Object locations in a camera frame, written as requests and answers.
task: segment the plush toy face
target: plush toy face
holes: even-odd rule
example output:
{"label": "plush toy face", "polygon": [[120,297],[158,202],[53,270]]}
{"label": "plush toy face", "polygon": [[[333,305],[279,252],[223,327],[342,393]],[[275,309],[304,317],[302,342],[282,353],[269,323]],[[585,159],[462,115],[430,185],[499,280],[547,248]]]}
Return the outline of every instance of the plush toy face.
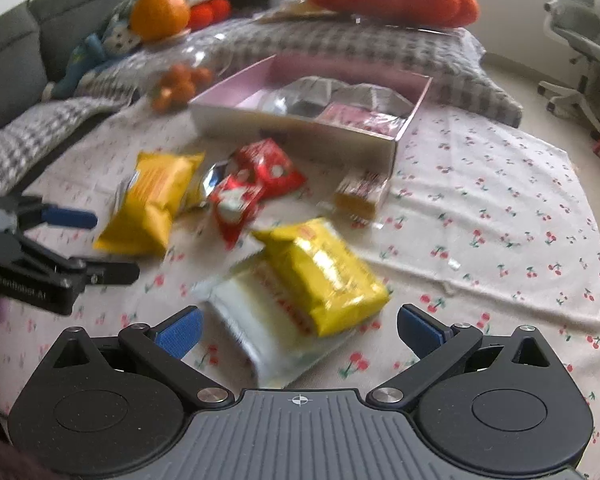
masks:
{"label": "plush toy face", "polygon": [[128,28],[125,20],[109,25],[102,37],[102,45],[109,57],[125,56],[140,43],[140,36]]}

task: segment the gray ribbed plate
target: gray ribbed plate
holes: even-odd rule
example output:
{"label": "gray ribbed plate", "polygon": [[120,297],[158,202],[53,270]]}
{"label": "gray ribbed plate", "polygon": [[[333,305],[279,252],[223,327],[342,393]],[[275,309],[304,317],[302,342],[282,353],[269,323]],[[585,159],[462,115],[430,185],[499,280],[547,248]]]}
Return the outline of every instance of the gray ribbed plate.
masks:
{"label": "gray ribbed plate", "polygon": [[[473,480],[440,459],[405,416],[364,406],[353,390],[247,390],[197,414],[166,455],[120,480]],[[545,480],[577,480],[565,470]]]}

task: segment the white chair base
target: white chair base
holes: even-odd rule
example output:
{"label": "white chair base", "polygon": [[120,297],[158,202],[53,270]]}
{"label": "white chair base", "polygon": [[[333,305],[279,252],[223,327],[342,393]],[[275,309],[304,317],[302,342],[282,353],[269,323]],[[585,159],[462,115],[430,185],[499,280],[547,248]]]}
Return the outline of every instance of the white chair base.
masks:
{"label": "white chair base", "polygon": [[555,110],[555,107],[568,108],[570,105],[577,105],[580,110],[587,117],[593,127],[600,133],[600,121],[596,117],[595,113],[589,106],[587,98],[584,94],[581,94],[576,89],[567,88],[565,86],[558,86],[547,81],[541,81],[538,83],[538,93],[544,95],[544,90],[557,94],[555,97],[549,99],[546,105],[546,109],[550,112]]}

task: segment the floor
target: floor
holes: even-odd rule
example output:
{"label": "floor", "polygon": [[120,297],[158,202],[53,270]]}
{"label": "floor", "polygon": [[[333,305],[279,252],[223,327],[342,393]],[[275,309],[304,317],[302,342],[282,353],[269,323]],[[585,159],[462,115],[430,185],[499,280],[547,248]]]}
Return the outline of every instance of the floor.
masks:
{"label": "floor", "polygon": [[600,229],[600,158],[591,151],[594,145],[589,136],[591,128],[585,121],[574,120],[562,111],[556,110],[555,115],[549,113],[545,108],[546,98],[536,91],[538,82],[498,67],[484,68],[499,86],[523,105],[520,129],[569,154]]}

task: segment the office chair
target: office chair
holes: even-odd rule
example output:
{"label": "office chair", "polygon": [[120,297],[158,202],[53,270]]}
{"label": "office chair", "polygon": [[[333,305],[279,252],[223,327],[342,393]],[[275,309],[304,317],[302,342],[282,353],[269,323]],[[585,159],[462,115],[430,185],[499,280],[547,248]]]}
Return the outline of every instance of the office chair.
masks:
{"label": "office chair", "polygon": [[[551,36],[557,34],[559,41],[566,40],[573,50],[584,56],[589,67],[594,62],[600,63],[600,18],[594,12],[594,0],[552,0],[544,4],[544,10],[550,14],[548,27]],[[579,59],[580,56],[570,59],[570,63],[576,64]],[[557,94],[546,105],[550,112],[555,107],[568,105],[580,108],[600,135],[600,121],[584,95],[588,80],[587,75],[583,75],[575,89],[541,81],[538,93],[544,95],[549,90]]]}

